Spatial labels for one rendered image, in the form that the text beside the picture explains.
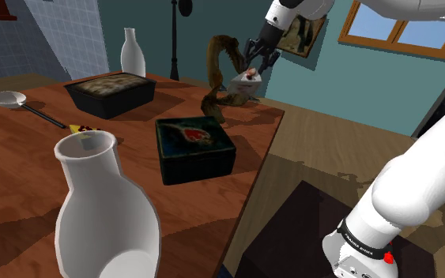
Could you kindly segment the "brown wooden table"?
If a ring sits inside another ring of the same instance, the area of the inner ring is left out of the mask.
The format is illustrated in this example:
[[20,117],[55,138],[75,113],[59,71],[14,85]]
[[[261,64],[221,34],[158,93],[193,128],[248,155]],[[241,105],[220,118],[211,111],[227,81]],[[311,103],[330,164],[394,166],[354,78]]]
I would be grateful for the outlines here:
[[[200,115],[205,89],[156,78],[153,101],[110,120],[80,111],[61,84],[29,89],[28,101],[67,126],[119,139],[124,173],[156,206],[162,251],[158,278],[216,278],[283,113],[260,103],[225,107],[224,130],[235,144],[232,173],[163,184],[155,121]],[[0,107],[0,278],[61,278],[55,222],[68,187],[55,144],[69,129],[26,111]]]

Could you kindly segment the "black tray with brown filling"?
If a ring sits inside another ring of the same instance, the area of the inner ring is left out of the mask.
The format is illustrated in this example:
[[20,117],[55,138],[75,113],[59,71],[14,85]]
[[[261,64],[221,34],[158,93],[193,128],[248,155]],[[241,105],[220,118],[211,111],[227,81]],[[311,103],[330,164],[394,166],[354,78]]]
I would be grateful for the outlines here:
[[153,101],[156,84],[132,73],[116,73],[64,88],[79,110],[110,119]]

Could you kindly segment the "brown curved sculpture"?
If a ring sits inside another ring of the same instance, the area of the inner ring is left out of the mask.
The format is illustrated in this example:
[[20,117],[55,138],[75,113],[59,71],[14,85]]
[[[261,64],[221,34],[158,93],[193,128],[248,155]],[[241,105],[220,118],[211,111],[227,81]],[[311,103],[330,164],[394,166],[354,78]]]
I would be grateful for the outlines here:
[[245,66],[244,57],[239,52],[239,42],[236,38],[226,35],[213,36],[206,50],[206,68],[211,91],[204,96],[201,109],[205,116],[213,116],[219,123],[225,118],[221,113],[220,105],[243,106],[250,95],[238,90],[238,85],[230,85],[228,94],[218,98],[217,93],[223,84],[223,75],[219,68],[219,55],[222,51],[229,56],[240,81],[257,81],[259,73],[254,67]]

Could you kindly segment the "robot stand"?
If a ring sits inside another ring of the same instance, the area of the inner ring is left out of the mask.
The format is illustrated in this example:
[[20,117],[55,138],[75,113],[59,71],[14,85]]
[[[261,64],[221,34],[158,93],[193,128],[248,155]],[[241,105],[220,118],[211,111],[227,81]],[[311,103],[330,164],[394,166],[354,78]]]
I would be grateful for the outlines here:
[[234,278],[337,278],[322,240],[350,211],[302,181],[244,251]]

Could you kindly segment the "black floor lamp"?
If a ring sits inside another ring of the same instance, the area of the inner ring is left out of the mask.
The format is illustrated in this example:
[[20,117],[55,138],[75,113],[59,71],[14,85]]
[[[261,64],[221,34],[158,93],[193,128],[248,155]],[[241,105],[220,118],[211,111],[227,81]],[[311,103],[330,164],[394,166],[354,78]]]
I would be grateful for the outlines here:
[[177,81],[178,59],[177,59],[177,13],[183,17],[189,17],[193,10],[192,0],[171,0],[172,4],[172,60],[170,78]]

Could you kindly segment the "brown framed wall picture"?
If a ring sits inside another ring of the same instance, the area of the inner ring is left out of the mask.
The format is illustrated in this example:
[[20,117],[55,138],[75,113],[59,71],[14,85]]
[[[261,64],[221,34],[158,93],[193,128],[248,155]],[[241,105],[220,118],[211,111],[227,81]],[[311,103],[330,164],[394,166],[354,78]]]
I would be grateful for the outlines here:
[[306,58],[325,22],[326,16],[311,21],[297,15],[289,29],[282,35],[277,49]]

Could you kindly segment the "large white vase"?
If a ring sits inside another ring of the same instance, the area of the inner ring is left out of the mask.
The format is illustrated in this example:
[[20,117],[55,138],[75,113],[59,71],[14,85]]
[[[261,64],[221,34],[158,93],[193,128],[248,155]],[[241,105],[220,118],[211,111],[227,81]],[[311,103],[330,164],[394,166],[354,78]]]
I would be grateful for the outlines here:
[[69,192],[55,225],[63,278],[157,278],[160,221],[145,191],[121,167],[116,137],[74,133],[55,148]]

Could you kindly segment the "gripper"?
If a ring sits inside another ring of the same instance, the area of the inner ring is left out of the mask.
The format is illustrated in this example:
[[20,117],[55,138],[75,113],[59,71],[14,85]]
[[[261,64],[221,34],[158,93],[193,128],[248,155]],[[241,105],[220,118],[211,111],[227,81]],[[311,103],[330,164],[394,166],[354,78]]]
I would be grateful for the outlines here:
[[253,55],[264,55],[262,57],[262,64],[258,68],[258,73],[262,74],[268,67],[272,67],[274,63],[281,56],[279,51],[274,51],[278,45],[284,31],[275,27],[268,21],[262,26],[262,29],[256,40],[248,39],[244,51],[245,66],[248,67],[253,58]]

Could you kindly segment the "dark box with red motif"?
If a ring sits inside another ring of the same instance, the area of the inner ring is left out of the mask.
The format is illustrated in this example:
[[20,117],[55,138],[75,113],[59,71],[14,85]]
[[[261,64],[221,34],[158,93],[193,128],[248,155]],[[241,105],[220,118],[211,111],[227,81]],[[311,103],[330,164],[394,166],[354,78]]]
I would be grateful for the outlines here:
[[155,127],[163,184],[232,173],[236,146],[213,116],[161,118]]

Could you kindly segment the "wooden framed window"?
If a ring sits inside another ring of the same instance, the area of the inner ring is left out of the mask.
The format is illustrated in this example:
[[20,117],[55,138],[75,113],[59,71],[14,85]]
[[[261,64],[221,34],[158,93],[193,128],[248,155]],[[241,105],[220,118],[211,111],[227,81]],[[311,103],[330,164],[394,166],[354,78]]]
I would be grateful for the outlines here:
[[445,60],[445,21],[397,21],[355,0],[338,42],[422,58]]

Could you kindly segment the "small white vase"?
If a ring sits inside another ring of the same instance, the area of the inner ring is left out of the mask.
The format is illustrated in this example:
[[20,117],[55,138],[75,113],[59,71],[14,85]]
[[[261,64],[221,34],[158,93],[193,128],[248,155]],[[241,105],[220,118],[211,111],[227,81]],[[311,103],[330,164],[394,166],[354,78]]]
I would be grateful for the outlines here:
[[134,28],[124,28],[125,41],[121,50],[121,66],[125,73],[145,77],[145,57],[138,45]]

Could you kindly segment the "small white angular object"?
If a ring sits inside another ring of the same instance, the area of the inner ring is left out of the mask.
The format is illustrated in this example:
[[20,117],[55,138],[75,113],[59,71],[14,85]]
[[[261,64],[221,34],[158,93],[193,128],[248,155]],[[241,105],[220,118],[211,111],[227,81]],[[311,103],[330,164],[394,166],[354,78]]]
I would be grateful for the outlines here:
[[242,96],[244,100],[249,100],[255,95],[261,83],[262,78],[257,69],[250,67],[231,79],[228,93],[230,95],[236,94]]

